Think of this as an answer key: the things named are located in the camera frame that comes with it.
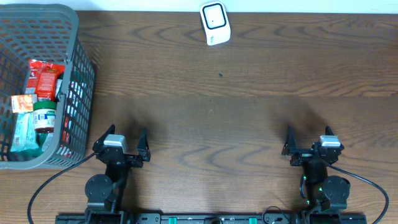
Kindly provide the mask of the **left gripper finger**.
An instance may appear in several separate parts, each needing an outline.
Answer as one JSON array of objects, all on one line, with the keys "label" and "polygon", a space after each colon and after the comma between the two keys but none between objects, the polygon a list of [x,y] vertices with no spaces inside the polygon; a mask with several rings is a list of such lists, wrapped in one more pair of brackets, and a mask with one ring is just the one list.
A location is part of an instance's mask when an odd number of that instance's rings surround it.
[{"label": "left gripper finger", "polygon": [[95,141],[94,145],[93,145],[93,151],[94,152],[101,152],[104,148],[104,141],[105,139],[108,137],[108,135],[110,134],[114,134],[115,133],[115,125],[112,124],[108,130],[99,138]]},{"label": "left gripper finger", "polygon": [[139,136],[139,142],[137,145],[138,154],[142,157],[143,161],[149,162],[151,153],[149,149],[149,143],[147,140],[147,129],[144,128]]}]

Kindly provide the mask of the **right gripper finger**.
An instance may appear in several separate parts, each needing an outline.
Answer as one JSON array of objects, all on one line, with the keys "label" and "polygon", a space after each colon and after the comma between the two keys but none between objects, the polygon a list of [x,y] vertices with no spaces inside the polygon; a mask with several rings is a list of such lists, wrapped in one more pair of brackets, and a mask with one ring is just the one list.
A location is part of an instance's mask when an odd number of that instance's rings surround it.
[{"label": "right gripper finger", "polygon": [[[332,131],[332,129],[329,126],[325,127],[325,135],[334,135],[334,132]],[[344,145],[341,143],[340,147],[327,147],[327,148],[339,148],[341,151],[345,148]]]},{"label": "right gripper finger", "polygon": [[292,126],[288,126],[287,128],[287,137],[282,148],[281,154],[283,156],[291,156],[292,154],[297,152],[297,143],[295,141],[294,129]]}]

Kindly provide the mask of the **green lid jar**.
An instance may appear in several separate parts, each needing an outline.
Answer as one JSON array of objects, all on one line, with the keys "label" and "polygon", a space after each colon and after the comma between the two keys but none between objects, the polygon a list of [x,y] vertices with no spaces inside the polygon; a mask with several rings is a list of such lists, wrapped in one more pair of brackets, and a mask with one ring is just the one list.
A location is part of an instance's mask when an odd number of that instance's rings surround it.
[{"label": "green lid jar", "polygon": [[53,101],[38,101],[33,105],[34,129],[37,133],[52,133],[55,128],[57,104]]}]

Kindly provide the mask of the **small orange box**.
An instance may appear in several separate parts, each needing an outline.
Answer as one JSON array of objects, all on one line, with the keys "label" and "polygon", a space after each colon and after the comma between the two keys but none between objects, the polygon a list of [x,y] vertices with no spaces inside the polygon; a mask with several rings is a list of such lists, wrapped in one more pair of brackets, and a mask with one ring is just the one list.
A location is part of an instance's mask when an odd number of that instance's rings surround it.
[{"label": "small orange box", "polygon": [[32,112],[36,95],[14,95],[11,96],[11,105],[13,113]]}]

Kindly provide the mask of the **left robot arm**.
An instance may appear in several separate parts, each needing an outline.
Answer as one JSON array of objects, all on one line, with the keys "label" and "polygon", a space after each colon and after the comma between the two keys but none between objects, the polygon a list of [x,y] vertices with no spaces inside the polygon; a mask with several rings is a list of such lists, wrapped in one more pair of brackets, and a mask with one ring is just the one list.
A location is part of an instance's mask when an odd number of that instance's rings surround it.
[{"label": "left robot arm", "polygon": [[94,143],[95,157],[106,165],[104,174],[92,176],[85,185],[88,198],[85,223],[135,223],[132,212],[121,208],[127,179],[133,168],[141,168],[151,158],[147,130],[143,129],[137,154],[128,154],[126,138],[115,133],[115,125]]}]

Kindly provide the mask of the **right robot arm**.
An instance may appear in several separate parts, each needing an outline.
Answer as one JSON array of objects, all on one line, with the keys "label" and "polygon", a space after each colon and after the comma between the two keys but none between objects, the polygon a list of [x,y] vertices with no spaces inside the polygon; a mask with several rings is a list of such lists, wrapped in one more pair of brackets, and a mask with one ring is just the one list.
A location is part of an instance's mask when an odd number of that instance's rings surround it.
[{"label": "right robot arm", "polygon": [[341,223],[341,211],[347,208],[350,182],[337,175],[328,175],[327,167],[338,161],[344,146],[330,127],[319,141],[308,149],[297,146],[293,127],[287,128],[282,149],[283,156],[290,156],[291,166],[303,168],[300,193],[307,200],[308,208],[291,216],[291,223]]}]

